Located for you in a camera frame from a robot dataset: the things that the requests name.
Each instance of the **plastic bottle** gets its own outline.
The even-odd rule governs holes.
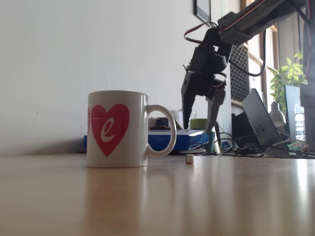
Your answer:
[[[294,106],[295,112],[295,138],[296,140],[305,140],[305,120],[304,108],[299,104]]]

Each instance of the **black laptop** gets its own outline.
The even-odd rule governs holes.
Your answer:
[[[250,92],[242,105],[261,145],[272,146],[283,141],[256,89]],[[287,149],[285,144],[277,145],[277,147]],[[288,151],[276,148],[271,148],[267,155],[292,158]]]

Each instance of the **table surface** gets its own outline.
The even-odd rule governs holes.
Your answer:
[[[1,236],[315,235],[315,160],[196,156],[85,167],[0,157]]]

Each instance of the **robotic arm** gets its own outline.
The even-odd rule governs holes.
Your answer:
[[[223,16],[218,20],[218,27],[208,29],[203,41],[196,47],[190,65],[186,68],[186,76],[182,86],[185,129],[188,127],[195,96],[201,95],[206,96],[208,101],[206,131],[212,131],[217,120],[219,107],[225,98],[224,87],[226,85],[225,82],[217,80],[215,75],[224,75],[222,71],[227,67],[233,45],[247,42],[256,34],[287,18],[306,5],[308,5],[309,11],[311,7],[315,8],[313,0],[256,0],[237,14],[230,12]],[[305,107],[307,142],[315,147],[315,125],[313,127],[312,124],[312,120],[315,120],[315,104],[313,104],[315,97],[310,94],[312,90],[315,90],[315,86],[311,83],[315,79],[315,58],[313,63],[314,66],[311,66],[310,62],[308,65],[309,84],[301,86],[301,104]]]

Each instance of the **red heart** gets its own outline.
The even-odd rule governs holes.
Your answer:
[[[91,120],[96,143],[105,156],[109,156],[127,131],[129,110],[125,105],[117,104],[107,113],[101,105],[95,105]]]
[[[90,131],[90,119],[91,119],[91,113],[90,113],[90,109],[88,108],[88,135]]]

